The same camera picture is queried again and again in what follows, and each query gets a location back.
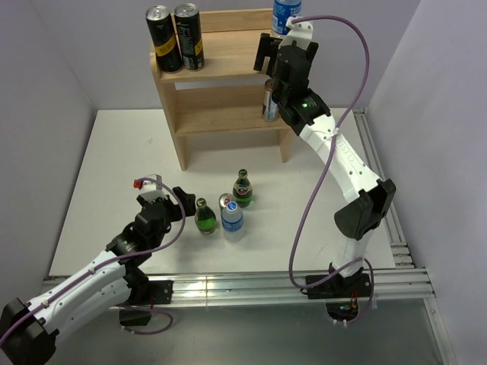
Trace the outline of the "silver blue energy can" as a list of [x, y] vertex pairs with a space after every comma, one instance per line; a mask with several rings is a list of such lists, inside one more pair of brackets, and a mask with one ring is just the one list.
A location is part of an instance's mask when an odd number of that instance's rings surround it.
[[271, 78], [266, 80], [264, 90], [262, 118], [266, 122], [275, 122], [279, 117], [279, 109], [277, 103], [272, 99], [273, 80]]

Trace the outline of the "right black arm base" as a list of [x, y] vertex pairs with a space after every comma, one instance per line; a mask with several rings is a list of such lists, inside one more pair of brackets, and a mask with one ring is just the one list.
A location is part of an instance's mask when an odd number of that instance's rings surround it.
[[360, 313], [358, 300], [368, 298], [372, 301], [375, 289], [374, 277], [360, 269], [349, 278], [336, 275], [319, 286], [300, 289], [309, 300], [337, 300], [339, 302], [326, 303], [328, 315], [336, 321], [350, 321]]

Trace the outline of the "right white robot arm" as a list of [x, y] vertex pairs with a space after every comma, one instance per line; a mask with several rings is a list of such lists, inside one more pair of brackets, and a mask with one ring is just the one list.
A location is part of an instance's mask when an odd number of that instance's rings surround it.
[[355, 152], [340, 132], [329, 107], [309, 87], [309, 74], [317, 52], [315, 42], [301, 47], [261, 33], [254, 69], [272, 78], [272, 100], [282, 120], [325, 163], [345, 199], [334, 214], [342, 243], [330, 263], [330, 290], [344, 297], [355, 288], [373, 230], [387, 214], [396, 186], [382, 180]]

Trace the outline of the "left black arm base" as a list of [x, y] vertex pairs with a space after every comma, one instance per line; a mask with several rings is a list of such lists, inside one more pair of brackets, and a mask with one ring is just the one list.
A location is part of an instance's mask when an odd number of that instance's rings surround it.
[[[167, 331], [173, 325], [173, 316], [156, 305], [170, 304], [173, 293], [173, 281], [150, 281], [140, 268], [129, 268], [123, 276], [123, 283], [129, 290], [129, 296], [119, 307], [119, 323], [122, 330], [134, 335], [156, 335]], [[136, 327], [146, 326], [153, 314], [166, 316], [168, 323], [161, 329], [142, 331]]]

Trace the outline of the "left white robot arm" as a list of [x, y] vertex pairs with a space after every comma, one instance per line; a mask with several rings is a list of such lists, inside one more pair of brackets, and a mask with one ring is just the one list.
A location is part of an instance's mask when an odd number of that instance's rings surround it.
[[196, 213], [196, 197], [151, 178], [136, 180], [134, 187], [140, 212], [97, 257], [47, 292], [4, 306], [1, 350], [13, 364], [45, 364], [57, 342], [104, 310], [145, 300], [148, 278], [139, 267], [164, 249], [172, 223]]

